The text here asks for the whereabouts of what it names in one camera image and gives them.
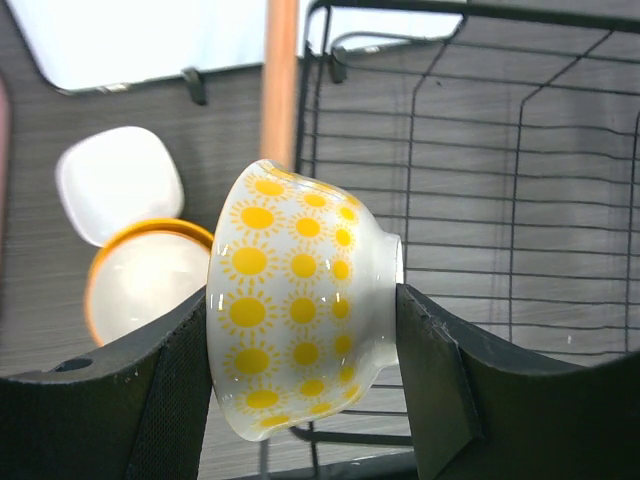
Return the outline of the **black wire dish rack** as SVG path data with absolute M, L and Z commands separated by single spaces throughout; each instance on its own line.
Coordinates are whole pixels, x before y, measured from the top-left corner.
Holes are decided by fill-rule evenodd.
M 304 47 L 297 169 L 401 236 L 449 313 L 583 367 L 639 356 L 639 5 L 308 1 L 452 13 L 439 40 Z M 281 479 L 422 479 L 400 365 L 293 431 Z

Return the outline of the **yellow dotted white bowl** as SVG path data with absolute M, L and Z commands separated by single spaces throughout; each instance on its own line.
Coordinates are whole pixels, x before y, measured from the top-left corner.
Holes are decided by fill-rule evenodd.
M 219 407 L 242 438 L 347 409 L 398 362 L 401 238 L 350 193 L 262 159 L 221 210 L 206 285 Z

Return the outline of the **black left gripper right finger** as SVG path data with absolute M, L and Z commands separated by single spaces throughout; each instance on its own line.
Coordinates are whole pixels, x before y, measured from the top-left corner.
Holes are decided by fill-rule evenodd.
M 412 286 L 396 343 L 422 479 L 635 479 L 639 356 L 592 367 L 512 344 Z

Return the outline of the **green square bowl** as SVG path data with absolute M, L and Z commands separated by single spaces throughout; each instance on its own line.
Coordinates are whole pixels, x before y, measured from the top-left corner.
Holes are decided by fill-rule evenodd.
M 101 247 L 126 227 L 177 218 L 184 189 L 169 150 L 153 132 L 122 126 L 89 136 L 60 156 L 55 180 L 63 209 L 85 242 Z

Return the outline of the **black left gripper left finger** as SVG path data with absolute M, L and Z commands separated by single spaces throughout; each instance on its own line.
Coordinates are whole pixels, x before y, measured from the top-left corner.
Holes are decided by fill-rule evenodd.
M 205 292 L 50 371 L 1 380 L 4 479 L 195 479 L 208 414 Z

